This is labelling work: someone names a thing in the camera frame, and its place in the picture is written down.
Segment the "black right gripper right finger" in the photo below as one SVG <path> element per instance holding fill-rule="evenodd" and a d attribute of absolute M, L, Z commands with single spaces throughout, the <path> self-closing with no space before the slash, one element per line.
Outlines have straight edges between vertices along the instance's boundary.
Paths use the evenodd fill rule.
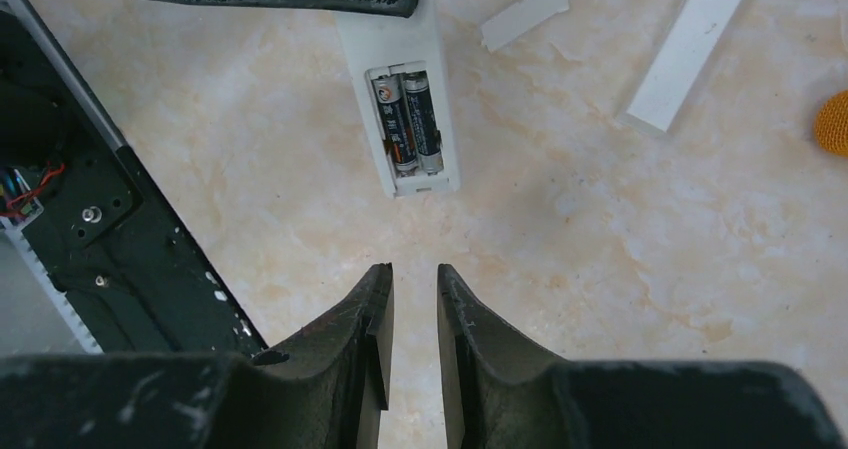
<path fill-rule="evenodd" d="M 568 360 L 437 272 L 451 448 L 841 448 L 815 389 L 763 361 Z"/>

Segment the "orange toy microphone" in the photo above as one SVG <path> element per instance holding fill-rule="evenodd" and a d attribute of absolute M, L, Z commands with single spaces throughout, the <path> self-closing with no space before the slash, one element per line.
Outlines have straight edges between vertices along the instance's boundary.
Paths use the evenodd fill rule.
<path fill-rule="evenodd" d="M 848 93 L 842 91 L 829 98 L 814 118 L 813 134 L 824 151 L 841 157 L 848 154 Z"/>

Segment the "white remote battery cover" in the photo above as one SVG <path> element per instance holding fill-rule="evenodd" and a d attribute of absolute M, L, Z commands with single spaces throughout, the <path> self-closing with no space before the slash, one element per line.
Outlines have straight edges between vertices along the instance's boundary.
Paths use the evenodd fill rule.
<path fill-rule="evenodd" d="M 671 129 L 743 0 L 683 0 L 618 120 L 662 135 Z"/>

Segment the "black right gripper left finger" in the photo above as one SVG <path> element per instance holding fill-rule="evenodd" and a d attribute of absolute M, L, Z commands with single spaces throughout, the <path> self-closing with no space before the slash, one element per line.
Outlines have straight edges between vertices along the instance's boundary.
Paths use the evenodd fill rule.
<path fill-rule="evenodd" d="M 372 266 L 277 345 L 5 358 L 5 448 L 373 448 L 388 407 L 393 270 Z"/>

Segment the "small white remote control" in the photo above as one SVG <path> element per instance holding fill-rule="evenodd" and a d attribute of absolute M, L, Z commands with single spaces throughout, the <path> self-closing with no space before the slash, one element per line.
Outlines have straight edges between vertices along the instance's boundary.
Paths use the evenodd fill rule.
<path fill-rule="evenodd" d="M 386 195 L 458 190 L 436 0 L 418 0 L 408 18 L 338 13 L 335 21 Z"/>

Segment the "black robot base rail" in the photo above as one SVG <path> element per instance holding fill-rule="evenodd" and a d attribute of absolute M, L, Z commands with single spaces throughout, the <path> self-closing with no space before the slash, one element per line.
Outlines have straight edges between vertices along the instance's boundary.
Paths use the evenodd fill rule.
<path fill-rule="evenodd" d="M 28 0 L 1 0 L 1 237 L 86 352 L 266 348 Z"/>

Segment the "black AAA battery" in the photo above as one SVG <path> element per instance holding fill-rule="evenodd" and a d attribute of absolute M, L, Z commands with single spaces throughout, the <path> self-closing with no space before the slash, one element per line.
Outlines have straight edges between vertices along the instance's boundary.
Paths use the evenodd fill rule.
<path fill-rule="evenodd" d="M 429 80 L 420 71 L 405 74 L 402 82 L 420 166 L 428 175 L 438 174 L 444 163 Z"/>
<path fill-rule="evenodd" d="M 403 100 L 400 76 L 382 76 L 373 80 L 372 86 L 393 165 L 402 177 L 413 174 L 418 167 L 418 156 Z"/>

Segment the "small white battery door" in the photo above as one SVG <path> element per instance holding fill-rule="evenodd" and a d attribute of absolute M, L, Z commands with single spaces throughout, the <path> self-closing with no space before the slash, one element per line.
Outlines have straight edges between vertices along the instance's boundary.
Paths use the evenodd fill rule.
<path fill-rule="evenodd" d="M 489 52 L 496 52 L 569 9 L 569 0 L 519 0 L 480 26 L 482 45 Z"/>

